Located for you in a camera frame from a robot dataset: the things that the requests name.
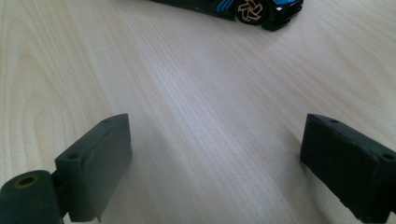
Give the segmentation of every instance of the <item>blue toy car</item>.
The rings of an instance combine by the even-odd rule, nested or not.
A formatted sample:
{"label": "blue toy car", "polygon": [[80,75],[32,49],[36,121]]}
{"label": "blue toy car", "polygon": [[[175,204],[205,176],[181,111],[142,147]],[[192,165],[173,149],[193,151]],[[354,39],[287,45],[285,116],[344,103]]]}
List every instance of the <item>blue toy car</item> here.
{"label": "blue toy car", "polygon": [[152,0],[275,31],[301,11],[304,0]]}

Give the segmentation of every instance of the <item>black toy car body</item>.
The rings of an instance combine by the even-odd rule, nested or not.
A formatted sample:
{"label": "black toy car body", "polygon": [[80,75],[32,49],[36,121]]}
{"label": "black toy car body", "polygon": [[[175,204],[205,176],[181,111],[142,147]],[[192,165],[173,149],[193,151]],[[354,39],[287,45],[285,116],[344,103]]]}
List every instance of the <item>black toy car body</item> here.
{"label": "black toy car body", "polygon": [[304,0],[152,0],[275,31],[301,11]]}

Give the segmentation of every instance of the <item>wood grain surface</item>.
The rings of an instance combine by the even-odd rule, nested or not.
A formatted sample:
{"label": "wood grain surface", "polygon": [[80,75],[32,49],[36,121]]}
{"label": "wood grain surface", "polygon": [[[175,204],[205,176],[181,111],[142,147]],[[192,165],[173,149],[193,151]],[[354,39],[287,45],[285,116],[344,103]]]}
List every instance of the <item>wood grain surface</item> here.
{"label": "wood grain surface", "polygon": [[306,0],[271,33],[148,0],[0,0],[0,184],[128,113],[103,223],[360,223],[299,151],[307,113],[396,149],[395,15]]}

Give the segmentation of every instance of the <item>toy car wheel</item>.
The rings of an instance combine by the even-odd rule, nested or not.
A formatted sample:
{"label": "toy car wheel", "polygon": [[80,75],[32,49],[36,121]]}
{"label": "toy car wheel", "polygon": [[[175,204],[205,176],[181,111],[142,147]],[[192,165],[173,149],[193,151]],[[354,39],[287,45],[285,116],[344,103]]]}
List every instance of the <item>toy car wheel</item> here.
{"label": "toy car wheel", "polygon": [[258,25],[265,20],[268,8],[264,0],[237,0],[234,10],[242,23]]}

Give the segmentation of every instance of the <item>wooden table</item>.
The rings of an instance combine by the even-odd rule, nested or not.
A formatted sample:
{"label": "wooden table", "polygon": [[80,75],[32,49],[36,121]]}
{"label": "wooden table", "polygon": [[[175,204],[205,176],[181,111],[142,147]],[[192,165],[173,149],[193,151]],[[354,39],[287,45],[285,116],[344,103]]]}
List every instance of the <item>wooden table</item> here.
{"label": "wooden table", "polygon": [[0,10],[0,184],[128,113],[103,223],[360,223],[299,162],[305,117],[396,149],[396,1],[306,0],[274,33],[147,0]]}

